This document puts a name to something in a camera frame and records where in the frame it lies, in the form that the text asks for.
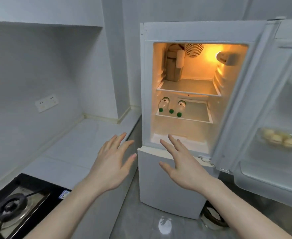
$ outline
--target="open refrigerator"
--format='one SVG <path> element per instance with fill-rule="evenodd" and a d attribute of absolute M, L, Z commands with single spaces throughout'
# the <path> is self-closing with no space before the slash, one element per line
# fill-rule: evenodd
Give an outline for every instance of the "open refrigerator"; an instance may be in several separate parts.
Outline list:
<path fill-rule="evenodd" d="M 292 20 L 141 24 L 141 201 L 198 218 L 159 140 L 179 138 L 217 177 L 292 206 Z"/>

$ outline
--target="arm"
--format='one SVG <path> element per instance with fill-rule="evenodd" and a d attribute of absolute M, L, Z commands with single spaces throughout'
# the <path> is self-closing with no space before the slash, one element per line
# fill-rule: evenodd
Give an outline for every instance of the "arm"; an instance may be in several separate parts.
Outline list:
<path fill-rule="evenodd" d="M 127 148 L 134 141 L 126 141 L 119 148 L 126 133 L 116 135 L 107 141 L 100 151 L 88 176 L 42 220 L 26 239 L 66 239 L 70 238 L 78 223 L 95 199 L 108 190 L 117 188 L 126 178 L 136 158 L 131 155 L 122 165 Z"/>
<path fill-rule="evenodd" d="M 206 197 L 241 238 L 292 238 L 228 189 L 219 179 L 209 175 L 180 140 L 175 140 L 172 135 L 168 135 L 168 137 L 174 146 L 164 140 L 161 140 L 160 143 L 172 154 L 176 168 L 173 169 L 163 162 L 160 162 L 160 166 L 176 184 Z"/>

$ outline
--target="round vent grille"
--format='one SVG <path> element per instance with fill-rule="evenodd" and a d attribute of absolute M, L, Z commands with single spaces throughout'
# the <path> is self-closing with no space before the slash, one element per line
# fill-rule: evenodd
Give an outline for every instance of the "round vent grille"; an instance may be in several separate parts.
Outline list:
<path fill-rule="evenodd" d="M 197 57 L 201 54 L 204 49 L 204 45 L 202 44 L 186 44 L 185 52 L 189 57 Z"/>

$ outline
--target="left forearm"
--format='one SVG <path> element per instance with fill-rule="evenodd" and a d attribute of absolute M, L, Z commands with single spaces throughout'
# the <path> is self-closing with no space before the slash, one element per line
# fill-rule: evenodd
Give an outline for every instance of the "left forearm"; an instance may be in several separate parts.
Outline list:
<path fill-rule="evenodd" d="M 72 192 L 41 221 L 25 238 L 26 239 L 65 239 L 70 238 L 85 212 L 99 196 L 92 191 L 87 182 L 80 182 Z"/>

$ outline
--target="tile countertop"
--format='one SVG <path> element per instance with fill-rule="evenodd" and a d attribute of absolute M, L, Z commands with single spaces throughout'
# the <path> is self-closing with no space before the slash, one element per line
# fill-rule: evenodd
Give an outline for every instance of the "tile countertop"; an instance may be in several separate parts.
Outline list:
<path fill-rule="evenodd" d="M 127 138 L 140 115 L 140 109 L 130 110 L 120 124 L 84 119 L 22 173 L 73 189 L 88 174 L 104 142 L 123 132 Z"/>

